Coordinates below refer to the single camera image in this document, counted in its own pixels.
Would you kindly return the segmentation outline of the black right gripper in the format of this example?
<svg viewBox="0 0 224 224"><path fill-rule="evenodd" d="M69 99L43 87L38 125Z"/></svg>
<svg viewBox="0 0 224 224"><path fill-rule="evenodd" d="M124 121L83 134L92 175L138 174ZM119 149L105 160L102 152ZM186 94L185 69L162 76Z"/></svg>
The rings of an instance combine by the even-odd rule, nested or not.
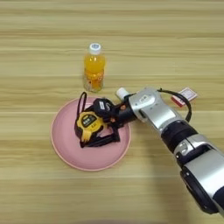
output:
<svg viewBox="0 0 224 224"><path fill-rule="evenodd" d="M113 133L106 136L95 136L92 140L83 143L80 142L80 147L101 147L120 141L118 129L127 123L131 123L137 119L128 101L122 101L119 104L110 106L109 125Z"/></svg>

